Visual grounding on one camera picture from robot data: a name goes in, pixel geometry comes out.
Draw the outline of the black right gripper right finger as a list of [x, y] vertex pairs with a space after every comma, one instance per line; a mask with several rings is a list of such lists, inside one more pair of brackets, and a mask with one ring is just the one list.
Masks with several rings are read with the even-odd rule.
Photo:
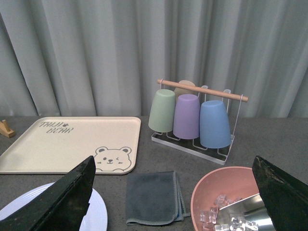
[[306, 231], [308, 186], [259, 155], [252, 171], [275, 230]]

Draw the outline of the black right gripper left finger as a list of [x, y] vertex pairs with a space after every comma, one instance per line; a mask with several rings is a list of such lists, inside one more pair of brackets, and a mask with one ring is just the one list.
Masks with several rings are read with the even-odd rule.
[[2, 231], [78, 231], [90, 206], [96, 165], [91, 155], [32, 201], [1, 220]]

